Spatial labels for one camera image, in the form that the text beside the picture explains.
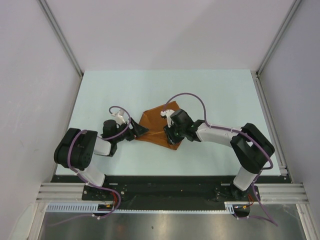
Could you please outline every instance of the stainless steel surface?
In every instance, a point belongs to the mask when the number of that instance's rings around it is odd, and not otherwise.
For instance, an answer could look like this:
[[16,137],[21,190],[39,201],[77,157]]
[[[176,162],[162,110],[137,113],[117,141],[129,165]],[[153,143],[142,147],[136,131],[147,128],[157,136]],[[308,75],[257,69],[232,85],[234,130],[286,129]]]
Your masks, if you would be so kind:
[[47,203],[36,203],[36,210],[34,213],[33,222],[27,240],[37,240],[43,225],[43,220],[46,214]]
[[260,66],[259,66],[259,68],[257,70],[258,76],[260,76],[262,71],[264,70],[267,62],[269,61],[270,57],[272,56],[272,53],[276,49],[278,43],[280,42],[280,40],[281,40],[282,36],[284,35],[286,29],[288,28],[291,20],[293,19],[294,15],[297,12],[297,10],[298,10],[299,6],[301,5],[302,1],[303,0],[295,0],[293,2],[293,4],[291,5],[291,8],[290,8],[289,12],[285,16],[285,18],[284,18],[284,20],[283,20],[278,32],[276,33],[276,35],[275,35],[275,37],[274,37],[274,39],[273,39],[268,51],[266,52],[266,54],[265,54],[265,56],[264,56],[264,58],[263,58],[263,60],[262,60],[262,62],[260,64]]
[[298,209],[298,213],[300,215],[300,220],[306,239],[319,240],[320,232],[316,226],[316,221],[310,208],[310,204],[297,204],[296,208]]
[[72,52],[64,34],[62,33],[62,30],[53,14],[53,12],[51,11],[48,3],[46,0],[37,0],[41,9],[43,10],[43,13],[45,14],[46,18],[49,21],[49,24],[51,25],[56,37],[58,38],[59,42],[61,43],[65,53],[67,54],[68,58],[70,59],[74,69],[76,70],[76,72],[78,73],[79,77],[82,79],[82,76],[84,75],[84,73],[81,71],[81,68],[79,66],[79,63],[74,55],[74,53]]
[[[236,220],[226,214],[112,214],[101,220],[90,216],[57,226],[74,213],[46,213],[40,240],[305,240],[297,208],[267,205],[279,227],[258,220]],[[264,216],[259,206],[251,214]]]

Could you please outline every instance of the orange cloth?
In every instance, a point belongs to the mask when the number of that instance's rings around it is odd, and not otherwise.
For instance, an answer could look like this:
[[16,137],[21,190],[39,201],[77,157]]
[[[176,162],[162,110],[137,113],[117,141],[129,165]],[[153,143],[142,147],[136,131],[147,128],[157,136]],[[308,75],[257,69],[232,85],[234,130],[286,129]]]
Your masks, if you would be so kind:
[[[167,135],[164,131],[164,127],[167,125],[167,119],[162,118],[160,115],[163,107],[164,105],[161,105],[143,112],[139,124],[148,128],[149,131],[143,136],[136,138],[136,140],[150,142],[172,150],[177,150],[181,142],[175,145],[169,144]],[[166,106],[166,109],[177,111],[180,107],[176,101],[173,101]]]

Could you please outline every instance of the white wall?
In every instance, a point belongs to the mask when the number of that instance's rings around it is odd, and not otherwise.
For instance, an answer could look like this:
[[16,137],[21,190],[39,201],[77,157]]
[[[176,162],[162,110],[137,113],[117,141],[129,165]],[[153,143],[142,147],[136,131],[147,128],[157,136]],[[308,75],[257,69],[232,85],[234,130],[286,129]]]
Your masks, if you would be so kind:
[[66,129],[80,80],[35,0],[0,3],[0,239],[7,239]]
[[287,164],[320,223],[320,1],[302,3],[261,79]]
[[257,70],[293,0],[48,0],[82,70]]

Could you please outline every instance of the purple cable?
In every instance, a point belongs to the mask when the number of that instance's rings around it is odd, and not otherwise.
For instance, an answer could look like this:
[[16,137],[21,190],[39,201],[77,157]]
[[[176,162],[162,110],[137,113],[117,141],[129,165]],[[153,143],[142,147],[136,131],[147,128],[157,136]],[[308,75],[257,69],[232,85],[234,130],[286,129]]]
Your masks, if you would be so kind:
[[[271,160],[271,158],[269,157],[269,155],[266,153],[266,151],[252,138],[250,137],[248,134],[242,132],[242,131],[239,131],[239,130],[236,130],[236,129],[232,129],[232,128],[229,128],[229,127],[225,127],[225,126],[215,126],[215,125],[211,125],[208,123],[207,121],[207,110],[206,110],[206,106],[205,106],[205,103],[204,101],[202,101],[202,99],[200,97],[198,97],[197,95],[193,94],[193,93],[190,93],[190,92],[182,92],[182,93],[179,93],[179,94],[176,94],[174,95],[173,97],[171,97],[167,102],[166,104],[163,106],[163,111],[166,110],[167,108],[167,105],[168,103],[170,103],[173,99],[175,99],[176,97],[178,96],[181,96],[181,95],[190,95],[190,96],[193,96],[195,97],[196,99],[198,99],[200,101],[200,103],[202,104],[202,107],[203,107],[203,115],[204,115],[204,123],[211,129],[219,129],[219,130],[225,130],[225,131],[229,131],[229,132],[234,132],[234,133],[237,133],[237,134],[241,134],[242,136],[246,137],[249,141],[252,142],[252,144],[254,144],[262,153],[263,155],[266,157],[267,161],[270,163],[270,166],[268,167],[263,167],[262,170],[269,170],[269,169],[272,169],[274,167],[274,164]],[[276,225],[278,227],[278,224],[275,222],[275,220],[271,217],[271,215],[268,213],[267,209],[265,208],[265,206],[261,203],[260,199],[258,198],[257,194],[256,194],[256,190],[255,190],[255,182],[256,180],[259,178],[259,176],[261,175],[262,173],[262,170],[259,172],[259,174],[254,178],[254,180],[252,181],[252,184],[251,184],[251,187],[253,189],[253,193],[254,193],[254,196],[255,198],[257,199],[260,207],[262,208],[262,210],[264,211],[264,213],[268,216],[268,218],[265,218],[263,216],[249,216],[249,217],[237,217],[236,214],[234,214],[237,219],[248,219],[248,218],[251,218],[251,219],[263,219],[263,220],[266,220],[274,225]]]
[[123,110],[123,111],[128,115],[128,118],[129,118],[128,124],[127,124],[127,126],[126,126],[121,132],[119,132],[118,134],[116,134],[116,135],[114,135],[114,136],[102,138],[103,140],[110,140],[110,139],[114,139],[114,138],[120,136],[120,135],[123,134],[125,131],[127,131],[127,129],[129,128],[129,125],[130,125],[130,123],[131,123],[131,116],[130,116],[130,114],[129,114],[129,112],[128,112],[127,110],[125,110],[125,109],[124,109],[123,107],[121,107],[121,106],[111,106],[111,107],[109,108],[109,113],[113,114],[113,112],[111,111],[111,109],[113,109],[113,108],[121,109],[121,110]]
[[[123,134],[128,128],[129,128],[129,125],[131,123],[131,116],[130,114],[128,113],[127,110],[125,110],[124,108],[120,107],[120,106],[111,106],[109,108],[109,112],[112,114],[111,112],[111,109],[113,108],[119,108],[121,110],[123,110],[129,117],[129,121],[128,121],[128,124],[127,126],[125,127],[125,129],[123,131],[121,131],[120,133],[114,135],[114,136],[111,136],[111,137],[107,137],[107,138],[102,138],[103,140],[110,140],[110,139],[114,139],[118,136],[120,136],[121,134]],[[79,136],[83,133],[85,133],[87,130],[82,130],[80,131],[75,137],[74,139],[72,140],[71,144],[70,144],[70,148],[69,148],[69,151],[68,151],[68,155],[67,155],[67,164],[68,164],[68,167],[69,169],[71,169],[73,172],[75,172],[77,174],[77,176],[82,180],[84,181],[85,183],[87,183],[87,180],[81,175],[80,172],[78,172],[75,168],[73,168],[71,166],[71,153],[72,153],[72,149],[74,148],[74,145],[75,145],[75,142],[76,140],[79,138]],[[116,190],[113,190],[111,188],[107,188],[107,187],[102,187],[102,186],[97,186],[93,183],[90,183],[88,182],[87,183],[89,186],[93,187],[93,188],[97,188],[97,189],[101,189],[101,190],[106,190],[106,191],[109,191],[109,192],[113,192],[117,195],[118,197],[118,204],[110,211],[108,212],[106,215],[103,215],[103,216],[99,216],[98,218],[99,219],[104,219],[106,217],[108,217],[110,214],[112,214],[115,210],[117,210],[120,206],[120,203],[121,203],[121,196],[120,194],[116,191]],[[60,224],[63,224],[63,223],[66,223],[66,222],[69,222],[71,220],[74,220],[74,219],[78,219],[78,218],[82,218],[82,217],[92,217],[92,214],[82,214],[82,215],[77,215],[77,216],[74,216],[74,217],[71,217],[71,218],[68,218],[68,219],[65,219],[65,220],[62,220],[62,221],[59,221],[59,222],[56,222],[56,223],[53,223],[53,224],[49,224],[48,226],[50,227],[54,227],[54,226],[57,226],[57,225],[60,225]]]

